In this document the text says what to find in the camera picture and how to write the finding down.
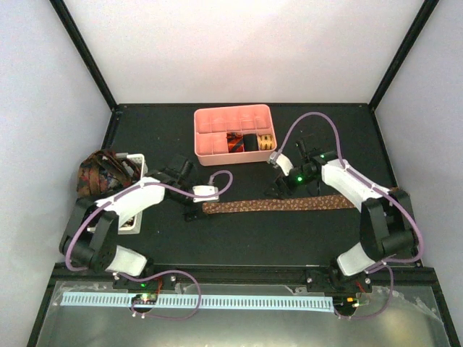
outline black table surface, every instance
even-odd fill
[[[234,175],[222,202],[265,199],[263,192],[275,179],[267,163],[201,166],[194,152],[193,114],[215,104],[125,105],[112,148],[120,153],[142,153],[148,169],[163,168],[173,155],[194,160],[206,181],[213,172]],[[338,127],[344,158],[358,171],[385,187],[394,185],[388,158],[374,114],[366,104],[269,104],[281,144],[292,122],[308,111],[330,116]],[[333,132],[318,117],[295,128],[284,154],[299,160],[294,142],[303,137],[308,147],[335,150]],[[218,176],[223,187],[226,176]],[[322,184],[321,194],[336,194]],[[301,188],[296,197],[309,196]],[[163,265],[328,265],[359,241],[360,214],[355,209],[305,212],[253,212],[213,215],[187,223],[183,207],[164,200],[143,211],[140,234],[119,236],[119,243]]]

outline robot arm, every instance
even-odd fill
[[[271,157],[279,167],[277,155]],[[325,184],[342,193],[361,213],[360,242],[336,258],[338,280],[354,276],[368,269],[376,262],[390,257],[417,244],[409,222],[381,194],[371,187],[388,194],[398,201],[412,215],[412,206],[406,192],[381,187],[356,171],[344,160],[344,165],[336,153],[302,156],[305,163],[298,167],[285,164],[283,177],[278,178],[279,187],[291,193],[300,183],[320,179]]]
[[[197,180],[190,178],[192,165],[186,158],[177,156],[165,169],[148,173],[138,183],[121,192],[99,200],[94,197],[79,199],[61,239],[60,252],[67,254],[72,240],[76,239],[70,252],[71,260],[96,272],[111,271],[138,276],[147,259],[116,244],[121,226],[145,208],[160,203],[165,197],[183,205],[218,200],[217,187],[198,185]],[[95,231],[91,233],[84,220],[98,208],[101,211],[95,217],[96,223],[92,221]]]

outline patterned fabric ribbon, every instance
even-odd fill
[[[311,211],[340,210],[355,208],[342,195],[326,195],[324,197],[302,197],[297,199],[245,200],[234,202],[204,202],[203,212],[215,213],[257,212],[257,211]]]

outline white ruler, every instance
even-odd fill
[[[63,294],[61,306],[131,307],[132,299],[136,295],[67,292]],[[136,304],[135,307],[194,309],[196,304],[197,295],[160,294],[155,304]],[[333,312],[333,298],[324,296],[202,295],[200,308]]]

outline black object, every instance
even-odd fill
[[[114,135],[116,134],[117,126],[119,125],[120,118],[122,116],[122,111],[119,110],[117,107],[115,110],[111,112],[111,118],[109,119],[108,128],[106,129],[106,133],[104,135],[103,143],[101,144],[101,149],[105,150],[111,147]]]
[[[83,197],[76,201],[59,244],[59,251],[66,254],[72,237],[85,218],[95,210],[94,202],[101,197]],[[112,211],[102,211],[98,216],[95,232],[84,231],[71,253],[71,259],[95,272],[104,271],[116,256],[116,238],[119,216]]]
[[[162,170],[153,170],[146,173],[146,176],[158,179],[161,183],[168,184],[171,187],[180,189],[184,192],[192,192],[194,186],[198,185],[197,178],[192,178],[191,173],[195,164],[182,155],[175,155],[171,162]],[[166,197],[180,202],[181,204],[190,204],[191,197],[166,189]]]
[[[308,152],[302,140],[298,140],[296,145],[303,164],[291,169],[288,176],[280,173],[269,188],[265,190],[265,195],[283,199],[293,195],[298,187],[307,186],[313,181],[319,183],[321,180],[321,167],[330,160],[338,158],[336,152],[322,153],[316,149]]]
[[[80,57],[84,61],[88,71],[92,75],[95,84],[98,86],[98,89],[104,97],[104,100],[106,100],[106,103],[108,104],[111,111],[115,111],[117,108],[117,102],[109,90],[109,87],[106,84],[106,81],[104,80],[98,65],[96,64],[95,59],[92,57],[92,53],[88,49],[87,44],[80,34],[79,28],[76,26],[74,19],[66,7],[66,4],[63,0],[50,0],[50,2],[58,14],[59,19],[63,23],[63,26],[69,34],[72,42],[74,43],[75,48],[79,52]]]
[[[383,76],[378,88],[373,95],[369,107],[375,111],[379,106],[379,103],[383,99],[383,96],[386,94],[386,91],[394,80],[397,72],[399,71],[402,63],[407,57],[408,53],[412,49],[415,41],[421,33],[421,30],[424,28],[429,17],[433,13],[436,5],[439,0],[424,0],[420,10],[418,11],[415,19],[413,20],[412,25],[407,31],[404,40],[402,41],[399,49],[396,52],[396,55],[393,57],[389,68],[386,70],[386,73]]]
[[[209,218],[209,215],[203,211],[203,202],[185,205],[183,216],[185,222],[193,222],[194,220]]]
[[[413,217],[412,203],[406,192],[399,190],[389,195]],[[382,197],[362,203],[360,243],[370,259],[379,261],[403,248],[411,249],[417,240],[409,221]]]
[[[256,134],[243,135],[243,141],[245,143],[245,152],[254,152],[259,150],[258,137]]]
[[[360,273],[355,278],[349,280],[339,281],[331,275],[332,267],[309,267],[305,271],[305,281],[307,283],[307,291],[309,293],[330,293],[334,292],[339,294],[345,294],[351,296],[357,293],[359,288],[357,281],[364,283],[363,288],[367,292],[371,292],[371,285],[365,283],[366,274]]]

